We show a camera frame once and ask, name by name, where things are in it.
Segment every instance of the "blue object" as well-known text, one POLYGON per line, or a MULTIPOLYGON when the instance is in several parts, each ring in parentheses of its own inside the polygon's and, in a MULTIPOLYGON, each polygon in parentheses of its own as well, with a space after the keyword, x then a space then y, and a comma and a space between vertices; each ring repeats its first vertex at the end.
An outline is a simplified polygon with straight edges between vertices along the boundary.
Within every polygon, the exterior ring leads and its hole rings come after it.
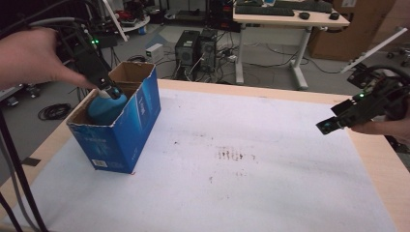
POLYGON ((99 91, 99 95, 88 106, 87 114, 94 124, 109 126, 120 115, 126 104, 127 97, 124 94, 114 100, 106 91, 99 91))
POLYGON ((138 28, 138 33, 139 35, 147 34, 147 29, 145 28, 145 26, 138 28))

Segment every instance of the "cardboard box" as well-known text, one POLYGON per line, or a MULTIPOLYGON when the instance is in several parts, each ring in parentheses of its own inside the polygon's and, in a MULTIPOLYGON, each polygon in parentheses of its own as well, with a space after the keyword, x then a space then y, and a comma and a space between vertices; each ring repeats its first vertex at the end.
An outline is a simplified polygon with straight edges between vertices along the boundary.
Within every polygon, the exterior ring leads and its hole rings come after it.
POLYGON ((109 76, 123 89, 129 101, 110 126, 92 125, 86 108, 98 94, 75 109, 67 125, 94 168, 132 173, 161 111, 155 65, 124 62, 109 76))
POLYGON ((368 51, 378 28, 395 0, 335 0, 334 9, 350 21, 348 27, 314 30, 308 44, 310 56, 349 61, 368 51))

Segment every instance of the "white cable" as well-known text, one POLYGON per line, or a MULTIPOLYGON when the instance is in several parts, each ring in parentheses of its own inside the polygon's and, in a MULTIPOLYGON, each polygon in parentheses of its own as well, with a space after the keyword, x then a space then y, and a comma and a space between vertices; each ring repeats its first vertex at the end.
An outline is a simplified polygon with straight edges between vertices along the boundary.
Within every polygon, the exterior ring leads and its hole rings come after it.
POLYGON ((187 75, 187 70, 186 69, 184 69, 184 75, 185 75, 185 77, 187 78, 188 81, 192 82, 192 80, 187 75))
POLYGON ((180 68, 181 68, 181 60, 180 60, 180 62, 179 62, 179 64, 178 64, 177 69, 175 70, 175 73, 172 75, 172 79, 175 79, 175 76, 177 75, 177 73, 178 73, 178 71, 179 71, 180 68))
MULTIPOLYGON (((200 62, 201 60, 204 60, 204 58, 203 58, 204 55, 205 55, 205 52, 202 53, 201 58, 199 58, 198 61, 196 61, 196 63, 192 66, 192 68, 190 69, 190 73, 189 73, 188 75, 191 75, 191 74, 192 74, 192 71, 193 71, 193 70, 195 69, 195 67, 199 64, 199 62, 200 62)), ((186 77, 189 81, 191 81, 191 80, 187 77, 186 70, 184 70, 184 74, 185 74, 185 77, 186 77)))
POLYGON ((52 17, 43 20, 38 20, 29 24, 29 26, 44 26, 50 23, 58 22, 74 22, 75 17, 52 17))

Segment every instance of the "white paper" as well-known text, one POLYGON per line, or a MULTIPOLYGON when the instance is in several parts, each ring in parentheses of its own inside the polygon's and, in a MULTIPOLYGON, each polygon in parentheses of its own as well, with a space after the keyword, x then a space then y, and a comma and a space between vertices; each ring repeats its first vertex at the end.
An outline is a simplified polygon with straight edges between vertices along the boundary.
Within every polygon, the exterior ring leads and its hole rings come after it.
MULTIPOLYGON (((133 175, 71 138, 32 185, 53 231, 395 231, 331 105, 173 90, 133 175)), ((17 218, 21 212, 14 208, 17 218)))

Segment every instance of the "wire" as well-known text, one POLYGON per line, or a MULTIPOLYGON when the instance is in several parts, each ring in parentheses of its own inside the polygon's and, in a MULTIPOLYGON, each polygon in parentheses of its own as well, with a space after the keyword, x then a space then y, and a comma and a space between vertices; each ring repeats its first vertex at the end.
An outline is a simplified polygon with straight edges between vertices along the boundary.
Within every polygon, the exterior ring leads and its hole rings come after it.
POLYGON ((35 22, 32 22, 29 24, 29 26, 43 26, 43 25, 48 25, 50 23, 59 23, 59 22, 81 22, 81 23, 86 23, 85 20, 76 18, 76 17, 53 17, 53 18, 47 18, 43 20, 38 20, 35 22))
POLYGON ((7 204, 6 199, 3 197, 3 194, 0 192, 0 203, 3 206, 3 208, 6 210, 7 214, 10 217, 10 220, 13 223, 13 226, 15 227, 15 230, 17 232, 22 232, 23 230, 21 229, 20 224, 18 224, 17 219, 15 218, 15 214, 13 213, 12 208, 10 208, 9 204, 7 204))
POLYGON ((305 58, 305 59, 307 59, 308 61, 310 61, 311 63, 313 63, 313 65, 316 66, 316 68, 317 68, 319 71, 323 72, 323 73, 328 73, 328 74, 338 74, 338 73, 340 73, 340 71, 337 71, 337 72, 324 71, 324 70, 322 70, 322 69, 316 64, 316 62, 314 62, 313 60, 308 59, 308 58, 305 58))
POLYGON ((9 151, 13 166, 15 167, 15 173, 17 174, 18 180, 21 183, 21 188, 26 195, 27 202, 30 205, 34 218, 36 219, 40 230, 42 232, 47 232, 48 230, 45 227, 42 216, 40 215, 39 209, 37 208, 36 201, 34 200, 33 193, 31 192, 30 186, 28 185, 27 177, 25 176, 24 169, 21 166, 17 150, 15 149, 15 144, 13 143, 9 129, 7 128, 6 120, 4 119, 2 110, 0 110, 0 131, 3 135, 4 142, 6 144, 7 150, 9 151))
POLYGON ((67 2, 81 2, 84 3, 86 5, 88 5, 91 9, 91 11, 93 12, 94 15, 96 15, 98 18, 101 18, 97 8, 90 2, 86 1, 86 0, 62 0, 58 3, 55 3, 47 8, 45 8, 42 11, 39 11, 35 14, 32 14, 26 18, 23 18, 22 20, 10 25, 9 27, 5 28, 3 31, 0 32, 0 40, 3 39, 4 37, 6 37, 7 35, 11 34, 13 31, 18 30, 24 26, 27 25, 27 22, 31 21, 33 18, 36 18, 40 15, 43 15, 44 13, 53 10, 56 7, 59 7, 60 5, 63 5, 67 2))
POLYGON ((191 75, 192 74, 192 71, 195 69, 195 67, 199 64, 199 62, 201 62, 201 60, 203 60, 204 58, 204 55, 205 55, 205 53, 202 53, 202 56, 198 59, 198 61, 196 61, 196 63, 192 66, 192 68, 190 69, 190 73, 189 73, 189 75, 191 75))
POLYGON ((134 55, 127 59, 127 61, 138 61, 138 62, 146 62, 147 58, 143 55, 134 55))
POLYGON ((292 54, 292 56, 291 56, 286 62, 281 63, 281 64, 277 64, 277 65, 263 66, 263 65, 253 64, 253 63, 247 63, 247 64, 253 65, 253 66, 257 66, 257 67, 261 67, 261 68, 271 68, 271 67, 277 67, 277 66, 284 66, 284 65, 286 65, 287 63, 289 63, 289 62, 293 59, 293 57, 296 56, 296 54, 297 54, 298 52, 299 52, 299 50, 297 50, 294 54, 292 54))
POLYGON ((71 112, 72 106, 68 103, 57 103, 50 105, 37 114, 39 119, 42 121, 46 120, 61 120, 65 119, 67 115, 71 112))
POLYGON ((13 163, 10 160, 9 151, 7 151, 6 147, 4 146, 4 140, 3 139, 1 139, 1 141, 0 141, 0 151, 3 154, 4 160, 6 161, 6 164, 9 167, 8 169, 9 169, 10 176, 12 177, 13 187, 15 189, 15 197, 17 198, 18 206, 20 207, 20 210, 23 213, 24 218, 27 220, 27 222, 31 226, 31 228, 34 231, 38 232, 40 230, 36 227, 36 225, 34 225, 33 221, 28 216, 27 211, 25 210, 23 201, 21 200, 20 190, 18 189, 17 179, 15 178, 15 169, 13 168, 13 163))
POLYGON ((174 74, 172 75, 172 78, 171 78, 171 79, 175 79, 175 77, 178 75, 178 71, 179 71, 180 68, 181 68, 181 60, 180 60, 180 62, 178 63, 178 67, 177 67, 177 69, 175 69, 175 72, 174 72, 174 74))

